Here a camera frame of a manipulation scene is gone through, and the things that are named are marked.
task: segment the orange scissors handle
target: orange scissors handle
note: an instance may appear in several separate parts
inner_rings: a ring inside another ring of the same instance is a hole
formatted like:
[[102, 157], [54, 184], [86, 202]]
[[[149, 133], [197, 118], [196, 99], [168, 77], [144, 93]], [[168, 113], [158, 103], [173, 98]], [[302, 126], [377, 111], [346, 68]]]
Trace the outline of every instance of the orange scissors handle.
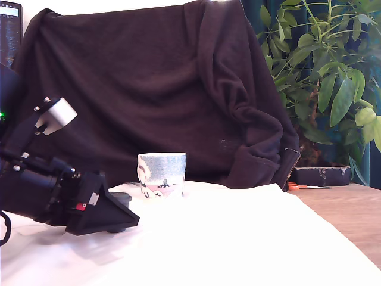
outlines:
[[307, 185], [298, 185], [297, 183], [288, 183], [288, 189], [290, 191], [296, 191], [298, 189], [330, 189], [328, 186], [307, 186]]
[[288, 188], [291, 191], [295, 191], [297, 189], [308, 189], [307, 185], [298, 185], [297, 183], [288, 183]]

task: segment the ceramic mug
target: ceramic mug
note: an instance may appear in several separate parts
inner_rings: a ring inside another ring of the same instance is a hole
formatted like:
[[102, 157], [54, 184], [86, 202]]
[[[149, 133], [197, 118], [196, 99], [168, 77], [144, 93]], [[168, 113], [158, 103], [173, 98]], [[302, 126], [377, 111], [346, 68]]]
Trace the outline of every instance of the ceramic mug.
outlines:
[[146, 198], [182, 197], [185, 153], [138, 155], [138, 178]]

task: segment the robotic arm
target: robotic arm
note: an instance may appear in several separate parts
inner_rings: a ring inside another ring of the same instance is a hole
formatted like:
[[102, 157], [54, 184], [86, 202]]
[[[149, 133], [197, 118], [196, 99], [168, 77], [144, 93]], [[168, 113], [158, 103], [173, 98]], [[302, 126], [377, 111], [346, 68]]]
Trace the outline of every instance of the robotic arm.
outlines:
[[[45, 98], [28, 119], [7, 132], [9, 136], [0, 143], [0, 210], [66, 226], [74, 235], [136, 226], [139, 217], [128, 208], [131, 197], [110, 194], [103, 174], [80, 173], [58, 158], [44, 160], [27, 152], [35, 136], [56, 132], [76, 116], [64, 98]], [[4, 212], [2, 216], [8, 231], [0, 246], [10, 234], [10, 220]]]

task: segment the white cloth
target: white cloth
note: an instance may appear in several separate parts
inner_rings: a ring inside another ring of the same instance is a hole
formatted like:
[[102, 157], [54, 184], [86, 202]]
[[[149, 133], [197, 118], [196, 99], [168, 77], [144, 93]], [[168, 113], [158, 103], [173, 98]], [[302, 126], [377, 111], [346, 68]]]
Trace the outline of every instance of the white cloth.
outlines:
[[186, 182], [176, 203], [111, 191], [133, 196], [137, 227], [75, 237], [10, 214], [1, 285], [381, 285], [353, 243], [277, 185]]

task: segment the computer monitor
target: computer monitor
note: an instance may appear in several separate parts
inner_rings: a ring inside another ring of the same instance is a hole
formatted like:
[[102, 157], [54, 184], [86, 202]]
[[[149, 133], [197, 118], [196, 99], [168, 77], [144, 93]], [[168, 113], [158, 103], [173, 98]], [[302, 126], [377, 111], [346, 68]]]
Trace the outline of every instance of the computer monitor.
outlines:
[[0, 1], [0, 63], [11, 67], [23, 36], [21, 4]]

